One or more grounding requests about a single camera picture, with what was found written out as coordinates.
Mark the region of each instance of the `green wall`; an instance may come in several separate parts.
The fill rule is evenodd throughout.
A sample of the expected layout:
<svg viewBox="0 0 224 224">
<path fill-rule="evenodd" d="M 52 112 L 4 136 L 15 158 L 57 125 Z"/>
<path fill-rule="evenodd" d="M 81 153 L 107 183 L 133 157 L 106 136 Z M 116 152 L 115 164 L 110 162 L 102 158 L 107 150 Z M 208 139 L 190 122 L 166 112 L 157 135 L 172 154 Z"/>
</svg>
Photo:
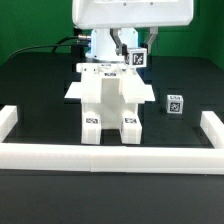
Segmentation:
<svg viewBox="0 0 224 224">
<path fill-rule="evenodd" d="M 15 50 L 72 35 L 71 6 L 72 0 L 0 0 L 0 64 Z M 190 26 L 160 28 L 153 55 L 204 57 L 224 69 L 223 9 L 223 0 L 195 0 Z"/>
</svg>

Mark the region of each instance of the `black tabletop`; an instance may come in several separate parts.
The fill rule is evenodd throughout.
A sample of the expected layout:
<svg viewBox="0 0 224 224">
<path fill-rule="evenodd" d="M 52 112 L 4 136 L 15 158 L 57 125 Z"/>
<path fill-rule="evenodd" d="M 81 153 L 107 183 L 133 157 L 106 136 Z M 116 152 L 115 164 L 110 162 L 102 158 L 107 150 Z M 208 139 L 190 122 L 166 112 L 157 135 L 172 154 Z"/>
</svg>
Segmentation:
<svg viewBox="0 0 224 224">
<path fill-rule="evenodd" d="M 24 53 L 0 67 L 0 104 L 17 105 L 5 142 L 80 144 L 81 105 L 64 100 L 79 81 L 70 55 Z M 201 112 L 224 118 L 224 72 L 206 59 L 153 57 L 139 69 L 156 102 L 139 106 L 141 146 L 212 148 Z M 184 97 L 182 115 L 166 96 Z M 120 145 L 118 131 L 102 145 Z M 0 171 L 0 223 L 223 223 L 223 176 Z"/>
</svg>

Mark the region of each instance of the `black cable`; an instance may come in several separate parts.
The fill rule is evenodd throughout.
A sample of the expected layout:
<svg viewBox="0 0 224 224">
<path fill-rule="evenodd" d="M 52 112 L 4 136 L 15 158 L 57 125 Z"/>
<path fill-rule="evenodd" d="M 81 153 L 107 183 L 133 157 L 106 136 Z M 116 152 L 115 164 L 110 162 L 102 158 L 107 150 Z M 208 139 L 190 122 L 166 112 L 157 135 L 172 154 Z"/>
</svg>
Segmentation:
<svg viewBox="0 0 224 224">
<path fill-rule="evenodd" d="M 22 48 L 18 51 L 15 51 L 14 53 L 12 53 L 8 60 L 11 60 L 13 57 L 15 57 L 17 54 L 23 52 L 23 51 L 28 51 L 28 50 L 33 50 L 33 49 L 41 49 L 41 48 L 52 48 L 52 47 L 71 47 L 73 45 L 77 45 L 77 46 L 83 46 L 83 47 L 89 47 L 88 43 L 71 43 L 71 44 L 56 44 L 56 45 L 43 45 L 43 46 L 33 46 L 33 47 L 27 47 L 27 48 Z"/>
<path fill-rule="evenodd" d="M 61 45 L 62 43 L 68 41 L 68 40 L 77 40 L 78 37 L 76 36 L 71 36 L 71 37 L 65 37 L 63 39 L 61 39 L 60 41 L 57 42 L 56 45 Z M 52 49 L 52 53 L 55 53 L 55 51 L 57 50 L 58 46 L 55 46 L 53 49 Z"/>
</svg>

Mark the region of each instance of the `black and white marker cube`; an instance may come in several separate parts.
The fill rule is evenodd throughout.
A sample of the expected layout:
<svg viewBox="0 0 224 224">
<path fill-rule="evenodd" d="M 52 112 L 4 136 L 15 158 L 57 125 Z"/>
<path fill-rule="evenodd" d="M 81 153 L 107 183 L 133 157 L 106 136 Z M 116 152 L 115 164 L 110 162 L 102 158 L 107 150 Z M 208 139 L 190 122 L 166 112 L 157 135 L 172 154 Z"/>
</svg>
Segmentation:
<svg viewBox="0 0 224 224">
<path fill-rule="evenodd" d="M 166 110 L 169 114 L 183 113 L 184 99 L 181 95 L 167 95 Z"/>
<path fill-rule="evenodd" d="M 94 112 L 82 113 L 82 144 L 100 144 L 101 120 Z"/>
<path fill-rule="evenodd" d="M 123 144 L 140 144 L 142 126 L 136 114 L 123 114 L 120 133 Z"/>
<path fill-rule="evenodd" d="M 141 68 L 147 66 L 146 48 L 128 48 L 125 64 L 130 68 Z"/>
</svg>

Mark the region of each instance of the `white stand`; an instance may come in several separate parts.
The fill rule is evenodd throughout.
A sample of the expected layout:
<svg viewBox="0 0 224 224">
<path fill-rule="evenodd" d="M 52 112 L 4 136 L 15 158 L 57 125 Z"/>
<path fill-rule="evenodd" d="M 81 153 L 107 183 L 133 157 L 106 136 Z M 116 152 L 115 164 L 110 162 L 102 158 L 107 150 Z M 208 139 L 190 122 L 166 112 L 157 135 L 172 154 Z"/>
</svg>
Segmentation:
<svg viewBox="0 0 224 224">
<path fill-rule="evenodd" d="M 100 144 L 101 129 L 119 129 L 122 143 L 140 144 L 138 104 L 155 101 L 152 87 L 125 64 L 83 63 L 77 72 L 81 83 L 72 83 L 65 97 L 81 98 L 82 143 Z"/>
</svg>

